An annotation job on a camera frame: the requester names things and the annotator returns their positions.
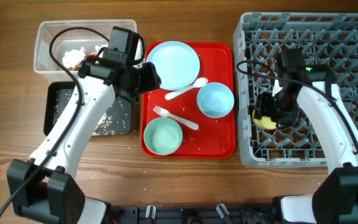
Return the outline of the yellow plastic cup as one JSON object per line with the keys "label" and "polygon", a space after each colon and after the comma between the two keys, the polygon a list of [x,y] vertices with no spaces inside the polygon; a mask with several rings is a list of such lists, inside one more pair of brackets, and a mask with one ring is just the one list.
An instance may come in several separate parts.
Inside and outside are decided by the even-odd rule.
{"label": "yellow plastic cup", "polygon": [[261,129],[273,130],[277,128],[277,123],[272,121],[271,117],[264,116],[259,112],[256,112],[256,110],[253,110],[252,112],[252,121]]}

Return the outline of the red snack wrapper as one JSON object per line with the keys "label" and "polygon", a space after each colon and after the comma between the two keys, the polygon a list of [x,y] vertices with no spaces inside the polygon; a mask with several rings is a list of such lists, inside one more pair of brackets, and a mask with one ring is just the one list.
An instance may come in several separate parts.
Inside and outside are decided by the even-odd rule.
{"label": "red snack wrapper", "polygon": [[84,59],[80,62],[78,62],[73,68],[71,68],[71,71],[76,71],[79,69],[79,67],[81,66],[81,64],[88,58],[88,57],[94,57],[97,56],[97,54],[88,54],[84,57]]}

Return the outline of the food leftovers with rice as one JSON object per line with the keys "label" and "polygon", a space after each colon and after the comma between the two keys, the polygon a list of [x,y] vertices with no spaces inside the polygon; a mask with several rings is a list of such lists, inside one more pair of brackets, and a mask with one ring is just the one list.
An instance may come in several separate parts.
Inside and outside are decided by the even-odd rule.
{"label": "food leftovers with rice", "polygon": [[112,128],[112,116],[107,115],[105,112],[101,119],[98,121],[92,135],[93,136],[107,136],[115,135],[115,130]]}

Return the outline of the small white napkin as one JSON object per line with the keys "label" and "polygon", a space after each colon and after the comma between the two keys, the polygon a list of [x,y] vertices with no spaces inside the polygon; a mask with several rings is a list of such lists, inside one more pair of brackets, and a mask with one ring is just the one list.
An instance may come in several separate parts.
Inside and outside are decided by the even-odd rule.
{"label": "small white napkin", "polygon": [[84,47],[81,47],[80,50],[71,50],[69,52],[65,52],[62,63],[65,68],[74,69],[77,65],[80,64],[86,57],[86,50]]}

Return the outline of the light blue bowl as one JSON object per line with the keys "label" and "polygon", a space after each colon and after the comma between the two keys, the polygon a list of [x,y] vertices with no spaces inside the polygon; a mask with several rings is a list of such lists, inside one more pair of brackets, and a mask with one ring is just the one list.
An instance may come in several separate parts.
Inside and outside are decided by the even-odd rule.
{"label": "light blue bowl", "polygon": [[227,116],[234,107],[234,94],[231,89],[218,82],[203,86],[196,97],[200,111],[210,118]]}

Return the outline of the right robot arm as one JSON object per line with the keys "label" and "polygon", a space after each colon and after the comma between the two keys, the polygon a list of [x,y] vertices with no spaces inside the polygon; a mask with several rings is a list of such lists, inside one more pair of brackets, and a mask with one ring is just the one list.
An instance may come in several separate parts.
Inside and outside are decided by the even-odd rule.
{"label": "right robot arm", "polygon": [[326,158],[329,175],[315,193],[276,198],[288,223],[358,223],[358,130],[324,65],[281,65],[275,93],[258,97],[254,123],[267,129],[293,124],[300,112],[309,119]]}

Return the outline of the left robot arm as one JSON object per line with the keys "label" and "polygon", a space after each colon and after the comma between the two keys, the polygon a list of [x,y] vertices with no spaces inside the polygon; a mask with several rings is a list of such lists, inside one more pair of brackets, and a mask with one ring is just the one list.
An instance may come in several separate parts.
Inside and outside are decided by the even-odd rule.
{"label": "left robot arm", "polygon": [[78,69],[75,89],[45,141],[27,161],[14,159],[7,201],[20,217],[40,223],[106,223],[111,204],[87,197],[75,182],[79,161],[102,115],[120,91],[141,95],[159,88],[155,65],[89,56]]}

